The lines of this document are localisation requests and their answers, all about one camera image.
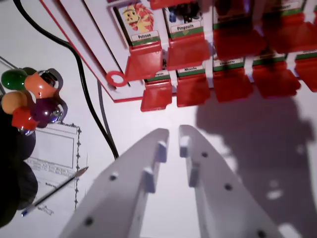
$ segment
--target orange bead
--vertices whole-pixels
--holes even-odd
[[[31,117],[30,110],[27,107],[20,107],[14,110],[12,126],[23,130],[35,130],[39,124]]]
[[[25,107],[28,104],[27,97],[20,91],[6,93],[2,97],[1,106],[5,113],[13,114],[14,110],[19,107]]]
[[[37,72],[26,77],[24,86],[34,94],[36,99],[51,98],[57,90],[46,83]]]

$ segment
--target white table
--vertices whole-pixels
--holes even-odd
[[[37,0],[22,1],[42,27],[65,39]],[[89,113],[72,53],[33,29],[12,1],[0,1],[0,55],[18,67],[55,68],[64,79],[60,96],[68,104],[65,122],[81,126],[88,150],[88,184],[113,161],[111,151]],[[88,87],[101,118],[97,80],[85,66]],[[0,73],[8,68],[0,64]],[[157,192],[150,195],[141,235],[154,238],[199,237],[193,189],[187,185],[185,161],[178,155],[178,127],[197,127],[239,175],[258,203],[287,237],[317,237],[317,94],[302,82],[293,98],[264,100],[255,89],[247,100],[223,103],[214,93],[203,106],[177,108],[176,98],[164,111],[142,113],[141,101],[115,104],[103,93],[113,139],[122,154],[155,128],[170,131],[167,163],[161,166]],[[54,237],[54,224],[13,224],[0,237]]]

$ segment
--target red ring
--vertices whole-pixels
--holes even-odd
[[[121,82],[121,83],[116,83],[116,82],[113,80],[113,78],[112,78],[113,75],[118,75],[118,76],[122,77],[122,78],[123,78],[123,82]],[[128,82],[126,81],[126,79],[125,79],[124,74],[123,74],[122,72],[120,72],[120,71],[110,71],[110,72],[107,73],[107,75],[106,75],[106,80],[108,81],[109,84],[111,84],[111,85],[114,86],[114,87],[122,87],[122,86],[124,86],[124,85],[126,85],[126,84],[128,83]]]

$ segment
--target black cable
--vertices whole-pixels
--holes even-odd
[[[94,120],[97,123],[97,126],[99,127],[99,130],[101,131],[101,133],[103,134],[104,138],[106,139],[112,153],[114,156],[114,159],[117,159],[119,157],[117,148],[114,144],[114,142],[109,138],[109,136],[107,135],[106,130],[104,129],[102,123],[100,122],[95,110],[94,110],[94,106],[91,102],[90,96],[89,96],[89,92],[88,92],[88,88],[87,88],[87,83],[86,83],[86,78],[85,78],[85,72],[84,72],[84,68],[83,68],[83,64],[81,62],[80,56],[77,54],[77,52],[75,51],[75,49],[67,42],[64,41],[56,36],[54,36],[53,34],[51,34],[50,32],[44,30],[42,27],[40,27],[29,15],[28,13],[24,10],[21,1],[20,0],[13,0],[16,8],[19,10],[19,12],[22,14],[22,16],[25,18],[25,20],[27,20],[38,32],[40,32],[42,35],[48,37],[49,39],[51,39],[52,41],[58,43],[59,45],[62,45],[66,48],[68,48],[75,56],[76,61],[77,61],[77,65],[78,65],[78,71],[79,71],[79,76],[80,76],[80,81],[81,81],[81,85],[83,87],[83,91],[84,91],[84,95],[85,95],[85,99],[88,105],[88,108],[90,110],[90,113],[92,114]]]
[[[111,132],[110,132],[110,129],[109,129],[109,125],[108,125],[108,121],[107,121],[107,117],[106,117],[106,114],[105,114],[105,107],[104,107],[104,100],[103,100],[103,89],[102,89],[101,83],[99,81],[97,81],[97,88],[98,88],[99,106],[100,106],[100,109],[101,109],[101,115],[103,117],[105,129],[106,129],[107,135],[109,136],[109,139],[113,142],[113,137],[111,135]]]
[[[14,64],[11,64],[9,61],[7,61],[5,58],[0,56],[0,60],[2,60],[3,62],[5,62],[7,65],[9,65],[12,68],[18,68],[17,66],[15,66]]]

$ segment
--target pen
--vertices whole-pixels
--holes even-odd
[[[84,167],[83,169],[77,171],[76,173],[74,173],[72,176],[70,176],[66,181],[64,181],[63,183],[61,183],[59,186],[57,186],[55,189],[53,189],[52,191],[48,192],[47,194],[45,194],[43,197],[41,197],[40,199],[38,199],[35,203],[32,203],[31,205],[27,206],[27,208],[25,208],[22,212],[21,215],[22,217],[25,217],[27,214],[29,214],[30,212],[32,212],[35,208],[37,208],[42,202],[44,202],[45,200],[47,200],[49,197],[51,197],[53,194],[55,194],[57,191],[61,190],[63,187],[65,187],[67,184],[69,184],[70,182],[72,182],[73,180],[79,178],[84,172],[86,172],[86,170],[88,169],[88,167]]]

